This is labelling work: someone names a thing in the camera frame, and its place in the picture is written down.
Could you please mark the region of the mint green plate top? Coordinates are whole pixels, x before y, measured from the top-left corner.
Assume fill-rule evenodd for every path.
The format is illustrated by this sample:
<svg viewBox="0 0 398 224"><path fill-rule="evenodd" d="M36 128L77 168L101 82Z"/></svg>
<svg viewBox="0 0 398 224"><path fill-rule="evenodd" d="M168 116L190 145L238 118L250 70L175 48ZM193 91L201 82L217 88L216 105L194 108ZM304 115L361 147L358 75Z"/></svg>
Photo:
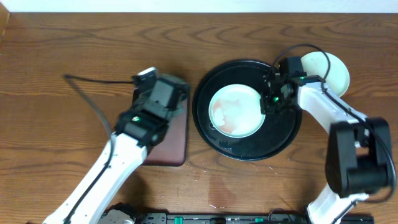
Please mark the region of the mint green plate top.
<svg viewBox="0 0 398 224"><path fill-rule="evenodd" d="M326 53L331 63L326 84L336 96L343 96L349 87L350 76L346 65L336 56ZM326 57L321 52L311 52L301 58L307 75L319 75L324 78L328 68Z"/></svg>

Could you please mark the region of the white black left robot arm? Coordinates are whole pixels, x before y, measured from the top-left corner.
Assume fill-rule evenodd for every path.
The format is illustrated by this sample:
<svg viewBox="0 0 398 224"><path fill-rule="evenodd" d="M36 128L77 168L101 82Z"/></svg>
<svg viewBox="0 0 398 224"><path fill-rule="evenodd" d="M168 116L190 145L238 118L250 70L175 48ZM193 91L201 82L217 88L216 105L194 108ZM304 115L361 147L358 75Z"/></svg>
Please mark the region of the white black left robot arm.
<svg viewBox="0 0 398 224"><path fill-rule="evenodd" d="M50 214L45 223L98 223L126 179L160 144L169 123L189 94L189 85L173 76L136 75L133 83L140 99L121 113L114 129L103 112L66 74L65 81L92 107L108 135L103 152L72 194Z"/></svg>

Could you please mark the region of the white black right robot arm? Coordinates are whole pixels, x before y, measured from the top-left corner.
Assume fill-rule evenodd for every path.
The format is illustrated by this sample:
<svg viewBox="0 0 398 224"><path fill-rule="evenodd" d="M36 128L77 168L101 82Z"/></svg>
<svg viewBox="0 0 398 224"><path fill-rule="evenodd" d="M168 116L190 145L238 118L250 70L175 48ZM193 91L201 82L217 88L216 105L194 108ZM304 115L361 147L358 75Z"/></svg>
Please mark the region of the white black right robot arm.
<svg viewBox="0 0 398 224"><path fill-rule="evenodd" d="M307 75L300 57L277 57L265 75L263 114L297 108L307 111L328 133L327 185L306 207L308 223L340 223L358 202L384 187L393 192L397 173L392 159L389 125L368 118L336 96L318 75Z"/></svg>

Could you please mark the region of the mint green plate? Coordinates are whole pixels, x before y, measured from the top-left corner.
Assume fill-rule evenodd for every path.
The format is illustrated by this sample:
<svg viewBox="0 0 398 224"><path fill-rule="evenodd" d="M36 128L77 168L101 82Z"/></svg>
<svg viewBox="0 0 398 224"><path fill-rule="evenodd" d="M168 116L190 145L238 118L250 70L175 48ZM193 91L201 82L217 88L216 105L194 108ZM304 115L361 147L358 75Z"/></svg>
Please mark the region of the mint green plate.
<svg viewBox="0 0 398 224"><path fill-rule="evenodd" d="M349 87L350 76L346 65L336 56L326 53L331 63L326 84L336 96L343 96ZM311 52L301 58L307 75L319 75L324 78L328 68L326 57L321 52Z"/></svg>
<svg viewBox="0 0 398 224"><path fill-rule="evenodd" d="M260 99L260 94L250 86L224 86L210 100L210 121L217 131L229 138L248 137L261 128L266 118L261 113Z"/></svg>

